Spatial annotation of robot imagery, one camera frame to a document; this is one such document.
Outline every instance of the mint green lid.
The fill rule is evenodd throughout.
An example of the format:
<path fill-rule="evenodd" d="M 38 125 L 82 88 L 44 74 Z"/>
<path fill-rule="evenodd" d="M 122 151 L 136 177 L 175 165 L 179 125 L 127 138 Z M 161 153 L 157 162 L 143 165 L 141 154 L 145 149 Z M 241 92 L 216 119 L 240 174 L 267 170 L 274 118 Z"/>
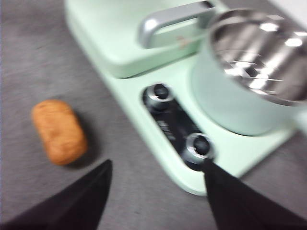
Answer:
<path fill-rule="evenodd" d="M 204 29 L 197 19 L 161 29 L 153 37 L 155 48 L 137 41 L 138 27 L 150 13 L 195 0 L 67 0 L 66 15 L 88 36 L 101 65 L 117 78 L 127 78 L 195 53 Z M 217 12 L 225 7 L 211 0 Z"/>

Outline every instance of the gray fabric surface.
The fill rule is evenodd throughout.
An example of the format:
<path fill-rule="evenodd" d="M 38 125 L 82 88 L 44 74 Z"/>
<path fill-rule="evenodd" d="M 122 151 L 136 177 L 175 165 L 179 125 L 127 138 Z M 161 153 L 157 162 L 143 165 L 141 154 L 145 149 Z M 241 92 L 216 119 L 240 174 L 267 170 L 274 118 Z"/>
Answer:
<path fill-rule="evenodd" d="M 265 0 L 230 7 L 278 12 Z M 1 6 L 1 221 L 114 162 L 104 230 L 216 229 L 207 199 L 178 188 L 162 171 L 70 35 L 60 0 L 3 0 Z M 30 119 L 49 98 L 78 112 L 91 150 L 73 165 L 52 165 Z M 307 218 L 307 141 L 300 133 L 243 180 Z"/>

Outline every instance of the stainless steel pot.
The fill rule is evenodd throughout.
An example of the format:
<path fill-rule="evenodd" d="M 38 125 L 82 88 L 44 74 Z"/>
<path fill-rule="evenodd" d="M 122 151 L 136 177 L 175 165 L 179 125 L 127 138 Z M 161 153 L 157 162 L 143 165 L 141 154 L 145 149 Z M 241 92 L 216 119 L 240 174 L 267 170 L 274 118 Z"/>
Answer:
<path fill-rule="evenodd" d="M 259 135 L 293 119 L 306 127 L 307 33 L 251 9 L 213 19 L 193 71 L 200 107 L 221 126 Z"/>

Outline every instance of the silver handle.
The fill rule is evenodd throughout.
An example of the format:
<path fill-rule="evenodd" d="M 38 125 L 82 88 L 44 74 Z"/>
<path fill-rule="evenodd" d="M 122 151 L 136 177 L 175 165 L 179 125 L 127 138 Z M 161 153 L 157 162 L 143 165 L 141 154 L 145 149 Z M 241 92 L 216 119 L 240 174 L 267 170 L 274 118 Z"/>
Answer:
<path fill-rule="evenodd" d="M 199 18 L 199 27 L 205 28 L 214 14 L 215 7 L 209 1 L 199 1 L 154 12 L 141 22 L 138 34 L 139 43 L 148 49 L 151 38 L 157 30 L 192 18 Z"/>

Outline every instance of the control panel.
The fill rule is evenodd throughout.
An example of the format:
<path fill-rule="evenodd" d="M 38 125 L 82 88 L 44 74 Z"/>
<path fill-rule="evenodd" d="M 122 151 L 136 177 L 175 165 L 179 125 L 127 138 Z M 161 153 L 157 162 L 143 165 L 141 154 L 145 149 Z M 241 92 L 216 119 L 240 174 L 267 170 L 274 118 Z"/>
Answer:
<path fill-rule="evenodd" d="M 214 158 L 213 144 L 175 99 L 169 86 L 158 83 L 146 88 L 143 103 L 184 163 L 200 171 L 206 158 Z"/>

